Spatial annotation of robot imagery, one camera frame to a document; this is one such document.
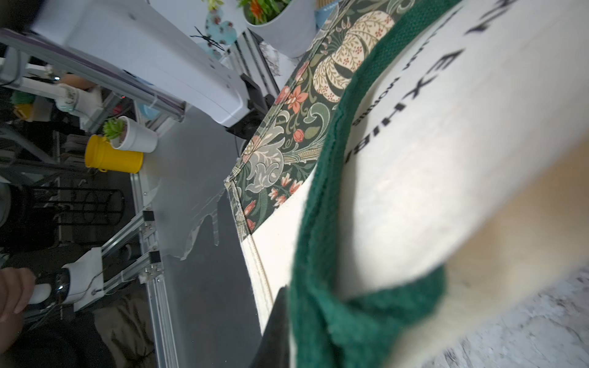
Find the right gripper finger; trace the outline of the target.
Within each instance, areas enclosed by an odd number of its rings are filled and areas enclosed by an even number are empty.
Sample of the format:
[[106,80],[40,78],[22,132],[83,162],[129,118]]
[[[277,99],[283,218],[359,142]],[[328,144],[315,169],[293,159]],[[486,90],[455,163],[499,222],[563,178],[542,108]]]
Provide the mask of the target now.
[[290,367],[288,288],[279,290],[259,345],[259,367]]

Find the cream bag green handles floral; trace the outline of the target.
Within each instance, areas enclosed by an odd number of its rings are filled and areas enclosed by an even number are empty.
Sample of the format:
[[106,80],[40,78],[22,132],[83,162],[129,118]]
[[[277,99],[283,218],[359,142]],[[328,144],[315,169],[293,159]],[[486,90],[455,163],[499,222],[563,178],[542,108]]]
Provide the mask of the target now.
[[417,367],[588,264],[586,1],[342,1],[225,182],[290,367]]

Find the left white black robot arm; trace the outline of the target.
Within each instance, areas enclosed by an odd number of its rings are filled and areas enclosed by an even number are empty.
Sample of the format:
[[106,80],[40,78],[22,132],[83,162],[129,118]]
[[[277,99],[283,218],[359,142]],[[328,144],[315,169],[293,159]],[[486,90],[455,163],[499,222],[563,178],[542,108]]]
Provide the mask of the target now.
[[146,81],[244,140],[268,113],[254,81],[209,55],[146,1],[44,1],[32,31]]

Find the person's hand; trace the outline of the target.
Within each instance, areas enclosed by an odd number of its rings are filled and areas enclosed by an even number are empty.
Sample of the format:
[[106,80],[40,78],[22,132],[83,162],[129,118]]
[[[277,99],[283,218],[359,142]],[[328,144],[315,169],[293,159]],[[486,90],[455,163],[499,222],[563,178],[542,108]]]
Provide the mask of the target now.
[[24,317],[35,290],[36,277],[29,268],[1,269],[1,354],[4,354],[21,334]]

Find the yellow metal can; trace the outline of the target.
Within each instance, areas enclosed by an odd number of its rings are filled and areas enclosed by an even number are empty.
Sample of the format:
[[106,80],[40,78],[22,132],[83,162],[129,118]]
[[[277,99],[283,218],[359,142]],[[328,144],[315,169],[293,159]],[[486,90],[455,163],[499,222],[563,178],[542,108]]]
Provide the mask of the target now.
[[116,150],[102,136],[92,135],[87,143],[84,163],[87,168],[103,173],[116,171],[136,174],[141,170],[144,154],[134,151]]

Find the small white succulent pot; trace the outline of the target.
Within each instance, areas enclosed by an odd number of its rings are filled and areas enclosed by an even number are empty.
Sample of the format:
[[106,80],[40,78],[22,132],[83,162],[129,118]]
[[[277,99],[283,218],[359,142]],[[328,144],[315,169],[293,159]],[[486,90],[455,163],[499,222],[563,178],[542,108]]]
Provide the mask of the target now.
[[158,136],[147,127],[128,117],[116,117],[103,125],[103,136],[115,150],[153,153]]

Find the potted plant orange flowers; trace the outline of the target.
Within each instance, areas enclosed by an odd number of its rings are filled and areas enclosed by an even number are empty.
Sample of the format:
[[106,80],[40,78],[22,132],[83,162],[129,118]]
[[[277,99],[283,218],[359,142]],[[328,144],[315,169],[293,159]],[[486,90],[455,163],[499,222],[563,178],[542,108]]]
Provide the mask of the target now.
[[[224,1],[207,2],[205,32],[196,36],[221,51],[237,40],[233,23],[222,20],[223,5]],[[314,40],[315,1],[237,1],[236,5],[247,29],[289,58],[301,57]]]

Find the aluminium front rail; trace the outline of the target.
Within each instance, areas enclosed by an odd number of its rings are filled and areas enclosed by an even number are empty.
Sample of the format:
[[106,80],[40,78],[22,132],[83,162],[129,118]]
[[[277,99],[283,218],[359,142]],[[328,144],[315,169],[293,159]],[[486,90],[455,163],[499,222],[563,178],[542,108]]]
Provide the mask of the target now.
[[159,367],[178,367],[175,338],[167,300],[164,262],[160,255],[156,234],[155,212],[151,201],[156,190],[142,184],[139,174],[130,176],[135,216],[118,233],[102,246],[102,259],[115,254],[137,237],[141,256],[117,275],[106,278],[102,291],[112,294],[124,285],[138,281],[147,289],[150,317],[155,337],[156,356]]

